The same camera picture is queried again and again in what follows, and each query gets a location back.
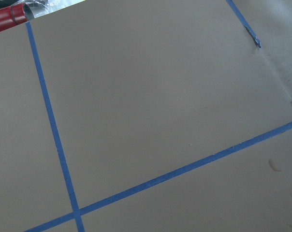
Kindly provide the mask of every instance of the blue painter's tape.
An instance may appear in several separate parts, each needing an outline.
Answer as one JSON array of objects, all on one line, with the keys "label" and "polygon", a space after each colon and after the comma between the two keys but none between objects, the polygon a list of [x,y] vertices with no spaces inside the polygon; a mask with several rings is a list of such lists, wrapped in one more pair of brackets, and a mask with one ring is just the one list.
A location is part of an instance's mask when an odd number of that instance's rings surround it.
[{"label": "blue painter's tape", "polygon": [[279,135],[279,134],[281,134],[281,133],[283,133],[285,131],[291,130],[291,129],[292,129],[292,122],[288,123],[288,124],[286,124],[286,125],[284,125],[282,127],[279,127],[279,128],[274,129],[274,130],[271,130],[271,131],[269,131],[267,133],[261,134],[261,135],[259,135],[257,137],[252,138],[252,139],[249,139],[249,140],[247,140],[245,142],[242,142],[242,143],[240,143],[238,145],[232,146],[232,147],[230,147],[228,149],[225,149],[225,150],[223,150],[221,152],[218,152],[218,153],[216,153],[214,155],[208,156],[208,157],[206,157],[204,159],[201,159],[201,160],[196,161],[194,163],[188,164],[188,165],[186,165],[186,166],[184,166],[182,168],[178,168],[178,169],[176,169],[176,170],[174,170],[172,172],[169,172],[167,174],[164,174],[162,176],[159,176],[157,178],[154,178],[152,180],[144,182],[144,183],[142,183],[140,185],[137,185],[137,186],[135,186],[133,188],[130,188],[130,189],[125,190],[123,192],[117,193],[117,194],[115,194],[115,195],[113,195],[111,197],[105,198],[105,199],[103,199],[103,200],[101,200],[99,202],[96,202],[94,204],[86,206],[86,207],[80,209],[81,215],[87,214],[89,212],[92,212],[92,211],[97,210],[99,208],[102,208],[104,206],[107,206],[107,205],[109,205],[111,203],[117,202],[117,201],[119,201],[121,199],[129,197],[129,196],[131,196],[133,194],[136,194],[136,193],[138,193],[140,191],[143,191],[145,189],[153,187],[153,186],[155,186],[157,184],[165,182],[165,181],[167,181],[169,179],[172,179],[172,178],[174,178],[176,176],[179,176],[179,175],[182,175],[184,173],[187,173],[187,172],[189,172],[189,171],[191,171],[193,169],[199,168],[199,167],[201,167],[203,165],[206,165],[206,164],[209,164],[209,163],[214,162],[216,160],[219,160],[219,159],[221,159],[221,158],[223,158],[225,156],[228,156],[228,155],[230,155],[232,153],[235,153],[237,151],[243,150],[243,149],[245,149],[245,148],[247,148],[249,146],[252,146],[254,144],[260,143],[260,142],[262,142],[264,140],[270,139],[270,138],[272,138],[272,137],[274,137],[276,135]]},{"label": "blue painter's tape", "polygon": [[238,17],[239,21],[243,24],[243,26],[246,28],[250,36],[252,37],[254,43],[256,46],[261,47],[261,41],[258,39],[256,33],[254,33],[253,29],[250,27],[249,23],[246,21],[242,13],[239,11],[237,6],[234,4],[233,0],[226,0],[229,6],[232,8],[236,16]]},{"label": "blue painter's tape", "polygon": [[60,225],[60,224],[62,224],[64,222],[70,221],[72,219],[74,219],[74,214],[73,213],[66,214],[66,215],[61,216],[59,218],[56,218],[56,219],[54,219],[52,221],[49,221],[47,223],[44,223],[44,224],[42,224],[40,226],[34,227],[32,229],[29,229],[29,230],[27,230],[25,232],[41,232],[41,231],[46,231],[46,230],[48,230],[50,228],[53,228],[53,227],[55,227],[57,225]]},{"label": "blue painter's tape", "polygon": [[61,168],[62,168],[64,180],[65,180],[65,184],[66,184],[67,191],[68,191],[68,194],[69,194],[69,198],[70,198],[70,201],[71,201],[71,206],[72,206],[72,209],[73,209],[73,215],[74,215],[74,218],[75,218],[75,221],[76,221],[78,232],[84,232],[85,229],[84,229],[84,225],[83,225],[83,222],[82,222],[82,217],[81,217],[80,212],[79,212],[79,207],[78,207],[76,195],[75,195],[75,192],[74,192],[74,188],[73,188],[73,184],[72,184],[69,168],[68,168],[65,156],[64,156],[64,151],[63,151],[63,148],[62,148],[59,131],[58,131],[58,128],[57,128],[54,112],[53,112],[52,105],[51,105],[51,102],[50,102],[50,98],[49,98],[49,95],[48,95],[47,86],[46,86],[46,82],[45,82],[45,78],[44,78],[44,74],[43,74],[43,70],[42,70],[39,54],[38,54],[38,51],[37,51],[37,48],[36,48],[35,39],[34,39],[34,35],[33,35],[33,31],[32,31],[30,22],[26,23],[26,27],[27,27],[27,31],[28,31],[29,41],[30,41],[30,45],[31,45],[32,53],[33,53],[33,58],[34,58],[36,70],[37,70],[37,73],[38,73],[38,76],[39,76],[39,81],[40,81],[40,85],[41,85],[41,89],[42,89],[42,94],[43,94],[43,98],[44,98],[44,102],[45,102],[45,106],[46,106],[46,110],[47,110],[47,114],[48,114],[48,118],[49,118],[49,122],[50,122],[50,127],[51,127],[51,130],[52,130],[53,136],[54,136],[55,145],[56,145],[56,148],[57,148],[58,157],[59,157],[59,160],[60,160],[60,164],[61,164]]}]

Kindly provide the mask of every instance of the red tube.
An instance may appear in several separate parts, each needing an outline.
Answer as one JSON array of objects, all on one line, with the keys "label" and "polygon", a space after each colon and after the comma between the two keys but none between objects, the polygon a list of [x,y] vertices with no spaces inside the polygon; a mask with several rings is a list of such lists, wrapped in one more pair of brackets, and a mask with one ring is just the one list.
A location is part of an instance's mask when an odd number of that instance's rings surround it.
[{"label": "red tube", "polygon": [[25,4],[17,4],[0,9],[0,31],[33,19],[31,9]]}]

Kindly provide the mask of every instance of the gray surface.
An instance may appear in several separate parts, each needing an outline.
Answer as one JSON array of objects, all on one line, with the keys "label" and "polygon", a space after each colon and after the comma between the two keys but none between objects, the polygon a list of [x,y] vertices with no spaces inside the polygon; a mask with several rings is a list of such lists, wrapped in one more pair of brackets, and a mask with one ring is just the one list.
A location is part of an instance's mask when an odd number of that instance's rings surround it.
[{"label": "gray surface", "polygon": [[263,43],[269,66],[292,96],[292,0],[235,0]]},{"label": "gray surface", "polygon": [[24,25],[0,33],[0,232],[71,212]]},{"label": "gray surface", "polygon": [[[274,172],[273,159],[281,172]],[[86,231],[292,232],[292,131],[83,216]]]},{"label": "gray surface", "polygon": [[86,1],[32,25],[80,207],[292,121],[225,1]]},{"label": "gray surface", "polygon": [[[270,1],[235,2],[263,49],[224,0],[88,0],[31,22],[80,207],[292,121],[292,1],[278,28]],[[0,33],[0,231],[71,211],[20,25]],[[83,219],[87,232],[292,231],[292,131]]]}]

